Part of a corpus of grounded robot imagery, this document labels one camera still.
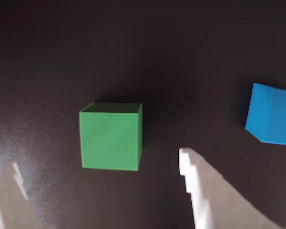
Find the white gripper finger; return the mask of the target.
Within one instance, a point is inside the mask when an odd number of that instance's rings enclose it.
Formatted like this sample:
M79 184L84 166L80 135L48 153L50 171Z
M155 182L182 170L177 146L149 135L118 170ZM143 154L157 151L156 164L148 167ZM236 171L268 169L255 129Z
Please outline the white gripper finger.
M42 229L24 188L16 162L8 162L0 173L0 224L3 229Z
M278 229L191 148L179 149L179 173L191 196L197 229Z

